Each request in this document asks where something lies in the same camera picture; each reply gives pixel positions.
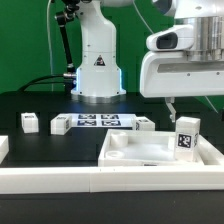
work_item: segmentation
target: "warning label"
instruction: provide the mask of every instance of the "warning label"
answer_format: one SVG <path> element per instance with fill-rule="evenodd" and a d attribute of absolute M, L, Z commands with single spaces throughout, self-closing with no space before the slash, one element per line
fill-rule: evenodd
<path fill-rule="evenodd" d="M 101 55 L 97 58 L 94 65 L 95 66 L 106 66 Z"/>

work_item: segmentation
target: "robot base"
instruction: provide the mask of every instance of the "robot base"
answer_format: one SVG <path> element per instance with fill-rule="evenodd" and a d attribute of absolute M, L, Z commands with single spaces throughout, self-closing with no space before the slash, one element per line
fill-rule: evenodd
<path fill-rule="evenodd" d="M 110 97 L 84 96 L 81 94 L 77 94 L 77 92 L 75 92 L 74 90 L 72 90 L 71 93 L 72 93 L 71 94 L 72 100 L 81 101 L 85 103 L 92 103 L 92 104 L 115 103 L 115 102 L 124 101 L 126 99 L 126 91 L 119 93 L 118 95 L 110 96 Z"/>

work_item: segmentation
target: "green wall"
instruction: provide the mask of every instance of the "green wall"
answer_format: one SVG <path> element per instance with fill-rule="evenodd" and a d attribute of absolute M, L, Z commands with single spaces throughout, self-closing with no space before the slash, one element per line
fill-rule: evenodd
<path fill-rule="evenodd" d="M 1 3 L 0 22 L 0 93 L 17 90 L 28 81 L 50 75 L 47 42 L 46 13 L 48 0 L 4 1 Z M 151 0 L 136 0 L 140 12 L 154 32 L 173 24 L 172 18 L 159 14 Z M 54 20 L 63 4 L 56 0 L 51 6 L 51 34 L 54 55 L 54 73 L 66 71 L 66 62 L 59 28 Z M 103 14 L 117 28 L 117 64 L 123 71 L 124 88 L 129 92 L 139 89 L 141 61 L 147 48 L 146 38 L 150 32 L 136 14 L 133 6 L 103 8 Z M 73 60 L 81 63 L 81 30 L 78 20 L 67 25 Z M 32 87 L 30 90 L 51 90 L 48 87 Z M 222 108 L 223 97 L 215 97 L 215 106 Z"/>

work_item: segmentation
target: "black cable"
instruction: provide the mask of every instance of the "black cable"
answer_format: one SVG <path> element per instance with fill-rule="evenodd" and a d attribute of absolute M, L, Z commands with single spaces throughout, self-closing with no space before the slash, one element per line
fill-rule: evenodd
<path fill-rule="evenodd" d="M 36 83 L 36 82 L 39 82 L 39 81 L 42 81 L 42 80 L 46 80 L 46 79 L 53 79 L 53 78 L 63 78 L 63 75 L 54 75 L 54 76 L 43 76 L 43 77 L 40 77 L 40 78 L 36 78 L 36 79 L 33 79 L 32 81 L 28 82 L 27 84 L 25 84 L 24 86 L 20 87 L 18 89 L 18 91 L 24 91 L 28 86 Z"/>
<path fill-rule="evenodd" d="M 33 86 L 33 85 L 46 85 L 46 84 L 64 84 L 64 82 L 36 82 L 36 83 L 28 83 L 26 85 L 23 86 L 23 88 L 19 88 L 18 91 L 24 92 L 24 90 L 26 90 L 29 86 Z"/>

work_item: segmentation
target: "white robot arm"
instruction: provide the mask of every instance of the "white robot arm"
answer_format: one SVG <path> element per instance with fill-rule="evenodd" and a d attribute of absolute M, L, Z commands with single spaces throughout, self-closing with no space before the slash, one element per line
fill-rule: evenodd
<path fill-rule="evenodd" d="M 142 62 L 145 97 L 224 95 L 224 1 L 153 0 L 180 25 L 151 35 Z"/>
<path fill-rule="evenodd" d="M 75 15 L 80 20 L 82 30 L 82 64 L 76 71 L 76 87 L 71 91 L 72 98 L 90 103 L 110 103 L 122 99 L 126 91 L 122 89 L 122 74 L 116 64 L 116 28 L 104 18 L 101 7 L 127 6 L 132 4 L 132 0 L 63 2 L 67 4 L 65 10 L 68 11 L 68 19 L 71 15 L 68 3 L 76 4 L 78 8 Z"/>

